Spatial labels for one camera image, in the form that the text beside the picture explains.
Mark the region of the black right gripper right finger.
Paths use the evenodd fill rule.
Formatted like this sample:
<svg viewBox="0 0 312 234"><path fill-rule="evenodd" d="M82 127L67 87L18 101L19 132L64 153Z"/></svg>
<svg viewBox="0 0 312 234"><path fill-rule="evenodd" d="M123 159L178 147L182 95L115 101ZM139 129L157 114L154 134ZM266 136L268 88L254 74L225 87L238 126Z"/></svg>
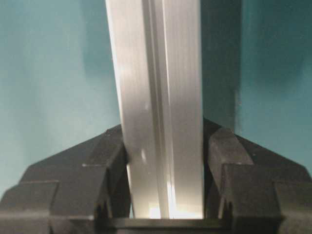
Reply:
<svg viewBox="0 0 312 234"><path fill-rule="evenodd" d="M203 122L205 217L233 234L309 234L308 170L208 119Z"/></svg>

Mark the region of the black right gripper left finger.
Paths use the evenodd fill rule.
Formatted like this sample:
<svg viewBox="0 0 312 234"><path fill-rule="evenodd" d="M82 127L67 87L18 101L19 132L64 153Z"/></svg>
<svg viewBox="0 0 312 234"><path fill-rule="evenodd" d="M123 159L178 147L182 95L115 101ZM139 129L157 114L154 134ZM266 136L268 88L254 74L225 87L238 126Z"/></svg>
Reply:
<svg viewBox="0 0 312 234"><path fill-rule="evenodd" d="M1 199L1 233L94 234L128 217L126 164L120 125L32 164Z"/></svg>

